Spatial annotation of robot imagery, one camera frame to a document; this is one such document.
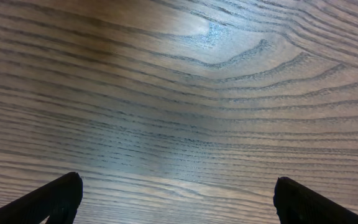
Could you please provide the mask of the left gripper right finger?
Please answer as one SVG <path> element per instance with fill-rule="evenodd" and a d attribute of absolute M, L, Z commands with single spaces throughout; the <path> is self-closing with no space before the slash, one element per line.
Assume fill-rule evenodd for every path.
<path fill-rule="evenodd" d="M 358 224 L 358 214 L 288 177 L 277 179 L 273 204 L 281 224 Z"/>

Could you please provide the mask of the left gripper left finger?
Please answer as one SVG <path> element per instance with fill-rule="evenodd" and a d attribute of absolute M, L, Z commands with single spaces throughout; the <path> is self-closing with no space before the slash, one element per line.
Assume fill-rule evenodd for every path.
<path fill-rule="evenodd" d="M 69 172 L 0 208 L 0 224 L 73 224 L 83 198 L 83 181 Z"/>

